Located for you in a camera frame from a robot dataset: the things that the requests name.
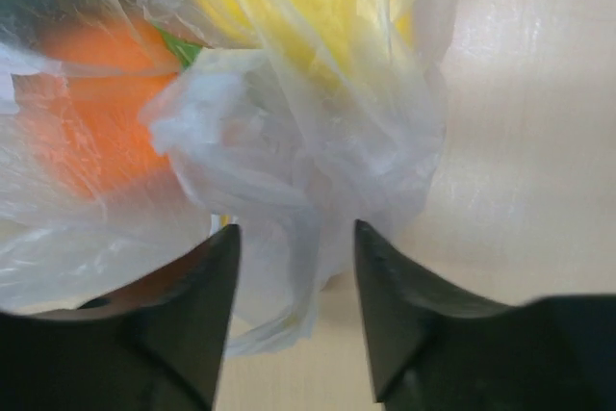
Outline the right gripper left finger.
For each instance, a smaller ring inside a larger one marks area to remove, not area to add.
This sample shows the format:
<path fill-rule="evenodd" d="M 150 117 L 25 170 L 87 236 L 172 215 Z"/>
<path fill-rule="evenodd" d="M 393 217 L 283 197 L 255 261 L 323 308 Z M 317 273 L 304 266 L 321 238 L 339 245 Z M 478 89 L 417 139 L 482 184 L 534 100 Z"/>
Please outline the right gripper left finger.
<path fill-rule="evenodd" d="M 1 316 L 5 410 L 211 410 L 241 262 L 222 228 L 76 309 Z"/>

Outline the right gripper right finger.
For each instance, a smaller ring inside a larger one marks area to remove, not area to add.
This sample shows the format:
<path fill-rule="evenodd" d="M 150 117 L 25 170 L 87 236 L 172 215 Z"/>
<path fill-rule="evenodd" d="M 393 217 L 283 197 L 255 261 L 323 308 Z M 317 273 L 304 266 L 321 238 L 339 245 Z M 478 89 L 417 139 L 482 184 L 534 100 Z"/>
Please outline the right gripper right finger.
<path fill-rule="evenodd" d="M 453 284 L 354 227 L 373 396 L 386 410 L 611 410 L 615 298 L 511 306 Z"/>

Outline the clear plastic fruit bag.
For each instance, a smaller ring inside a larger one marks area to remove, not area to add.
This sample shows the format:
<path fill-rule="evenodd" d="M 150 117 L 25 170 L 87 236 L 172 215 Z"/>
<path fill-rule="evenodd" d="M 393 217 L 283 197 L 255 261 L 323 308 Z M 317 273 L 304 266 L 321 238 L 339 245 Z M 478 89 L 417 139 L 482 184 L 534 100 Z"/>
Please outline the clear plastic fruit bag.
<path fill-rule="evenodd" d="M 456 3 L 398 0 L 412 15 L 412 47 L 348 79 L 227 41 L 194 0 L 1 0 L 2 308 L 73 308 L 236 224 L 243 262 L 227 354 L 308 337 L 319 291 L 350 263 L 353 223 L 393 238 L 424 208 L 445 135 L 439 65 Z M 67 24 L 133 17 L 179 62 L 139 112 L 168 167 L 86 199 L 35 156 L 19 96 L 39 74 L 121 75 L 39 47 Z"/>

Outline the orange fruit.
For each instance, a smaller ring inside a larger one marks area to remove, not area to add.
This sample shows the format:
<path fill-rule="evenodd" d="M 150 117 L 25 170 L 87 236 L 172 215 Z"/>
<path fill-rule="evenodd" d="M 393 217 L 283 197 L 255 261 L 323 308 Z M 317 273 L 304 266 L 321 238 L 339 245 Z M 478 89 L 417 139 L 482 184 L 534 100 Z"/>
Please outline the orange fruit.
<path fill-rule="evenodd" d="M 18 120 L 50 175 L 91 199 L 168 167 L 139 121 L 141 108 L 171 83 L 179 67 L 153 25 L 136 17 L 67 24 L 48 32 L 39 49 L 53 59 L 122 72 L 24 79 Z"/>

